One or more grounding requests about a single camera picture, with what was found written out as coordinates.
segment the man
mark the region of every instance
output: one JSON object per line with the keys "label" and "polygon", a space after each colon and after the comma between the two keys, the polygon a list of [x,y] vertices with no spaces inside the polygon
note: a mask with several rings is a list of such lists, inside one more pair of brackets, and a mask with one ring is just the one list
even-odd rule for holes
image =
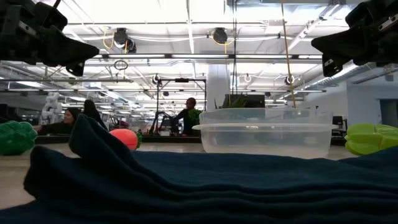
{"label": "man", "polygon": [[182,136],[193,136],[193,130],[192,127],[194,127],[195,122],[193,122],[189,118],[189,111],[192,109],[195,109],[195,106],[197,104],[197,101],[194,98],[189,98],[187,99],[187,102],[185,105],[187,106],[186,109],[182,110],[176,117],[175,119],[178,121],[181,118],[184,119],[184,130],[182,131]]}

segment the dark green towel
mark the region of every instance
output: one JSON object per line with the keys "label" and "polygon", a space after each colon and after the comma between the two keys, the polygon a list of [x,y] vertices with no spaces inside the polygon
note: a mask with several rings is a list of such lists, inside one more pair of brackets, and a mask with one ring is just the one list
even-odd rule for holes
{"label": "dark green towel", "polygon": [[36,147],[36,201],[0,223],[398,223],[398,151],[330,161],[244,154],[133,152],[80,116],[81,158]]}

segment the white robot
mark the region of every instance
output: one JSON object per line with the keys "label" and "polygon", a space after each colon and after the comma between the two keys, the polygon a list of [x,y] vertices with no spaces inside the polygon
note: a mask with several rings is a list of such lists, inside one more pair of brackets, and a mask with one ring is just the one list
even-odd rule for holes
{"label": "white robot", "polygon": [[58,102],[59,93],[50,92],[45,98],[45,105],[40,117],[40,124],[53,124],[58,122],[58,115],[62,113],[62,104]]}

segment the table surface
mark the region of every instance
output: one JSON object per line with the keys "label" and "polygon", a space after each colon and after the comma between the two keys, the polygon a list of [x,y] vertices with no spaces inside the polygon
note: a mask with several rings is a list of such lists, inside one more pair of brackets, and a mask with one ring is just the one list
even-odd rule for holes
{"label": "table surface", "polygon": [[[77,157],[72,153],[68,144],[47,144],[47,148],[57,150],[66,156]],[[201,144],[171,144],[171,143],[145,143],[140,151],[164,152],[205,152]],[[0,156],[0,209],[21,205],[32,201],[23,186],[24,177],[29,168],[30,151],[20,156]],[[332,146],[326,158],[343,159],[354,157],[344,147]]]}

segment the clear plastic container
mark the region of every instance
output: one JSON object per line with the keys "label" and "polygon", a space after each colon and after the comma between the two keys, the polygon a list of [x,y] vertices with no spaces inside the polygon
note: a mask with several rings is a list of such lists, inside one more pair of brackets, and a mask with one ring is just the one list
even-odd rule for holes
{"label": "clear plastic container", "polygon": [[206,152],[325,157],[333,114],[309,109],[236,108],[200,115]]}

